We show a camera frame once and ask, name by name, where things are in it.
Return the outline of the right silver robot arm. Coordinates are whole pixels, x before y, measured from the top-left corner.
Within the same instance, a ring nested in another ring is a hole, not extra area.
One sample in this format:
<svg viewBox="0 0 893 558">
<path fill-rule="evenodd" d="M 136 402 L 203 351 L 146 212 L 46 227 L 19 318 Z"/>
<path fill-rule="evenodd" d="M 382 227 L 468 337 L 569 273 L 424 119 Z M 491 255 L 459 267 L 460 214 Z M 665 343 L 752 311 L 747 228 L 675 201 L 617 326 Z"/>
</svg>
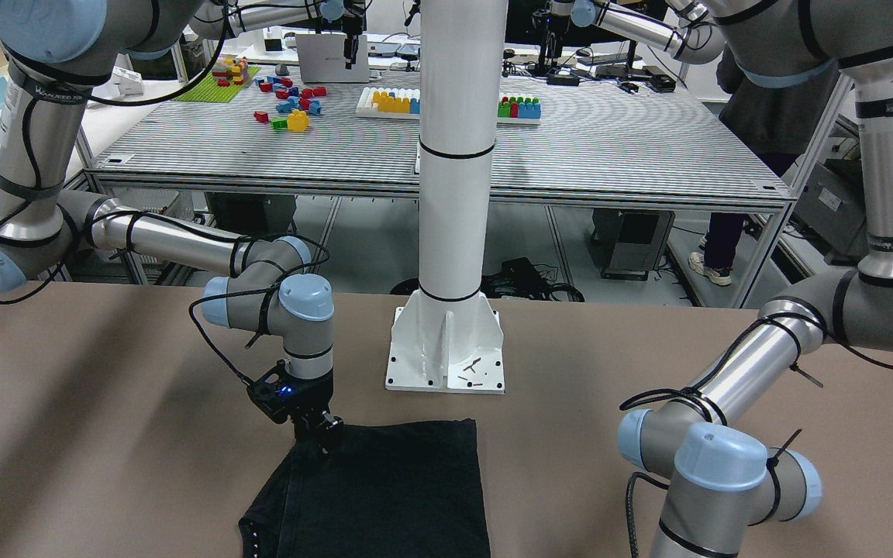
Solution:
<svg viewBox="0 0 893 558">
<path fill-rule="evenodd" d="M 9 53 L 0 121 L 0 294 L 78 250 L 152 255 L 213 272 L 189 307 L 208 322 L 282 336 L 283 357 L 263 377 L 239 375 L 250 400 L 295 438 L 331 453 L 344 424 L 333 396 L 332 286 L 308 272 L 308 240 L 254 239 L 64 190 L 65 169 L 93 88 L 121 53 L 169 49 L 187 25 L 225 40 L 230 1 L 0 1 Z"/>
</svg>

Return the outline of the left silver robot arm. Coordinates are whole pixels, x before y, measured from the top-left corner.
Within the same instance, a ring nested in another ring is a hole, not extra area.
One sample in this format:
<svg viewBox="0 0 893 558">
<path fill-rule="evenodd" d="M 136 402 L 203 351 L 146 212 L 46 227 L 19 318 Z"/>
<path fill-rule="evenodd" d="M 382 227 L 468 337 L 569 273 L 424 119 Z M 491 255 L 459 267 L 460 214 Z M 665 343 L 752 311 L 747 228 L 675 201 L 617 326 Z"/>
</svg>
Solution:
<svg viewBox="0 0 893 558">
<path fill-rule="evenodd" d="M 814 511 L 821 479 L 800 453 L 731 427 L 798 358 L 832 340 L 893 352 L 893 1 L 704 1 L 755 84 L 801 84 L 831 66 L 855 84 L 868 254 L 798 282 L 683 388 L 622 404 L 618 449 L 669 484 L 651 554 L 735 557 L 749 526 Z"/>
</svg>

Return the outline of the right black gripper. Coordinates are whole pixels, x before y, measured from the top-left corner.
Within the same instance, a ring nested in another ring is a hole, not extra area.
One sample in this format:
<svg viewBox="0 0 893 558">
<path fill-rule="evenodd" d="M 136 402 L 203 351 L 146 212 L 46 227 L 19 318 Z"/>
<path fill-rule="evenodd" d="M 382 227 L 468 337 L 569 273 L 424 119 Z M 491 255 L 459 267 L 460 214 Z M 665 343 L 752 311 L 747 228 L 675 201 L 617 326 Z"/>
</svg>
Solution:
<svg viewBox="0 0 893 558">
<path fill-rule="evenodd" d="M 334 392 L 333 372 L 321 377 L 293 377 L 290 386 L 290 418 L 297 443 L 313 443 L 320 453 L 333 453 L 345 439 L 344 421 L 330 412 Z"/>
</svg>

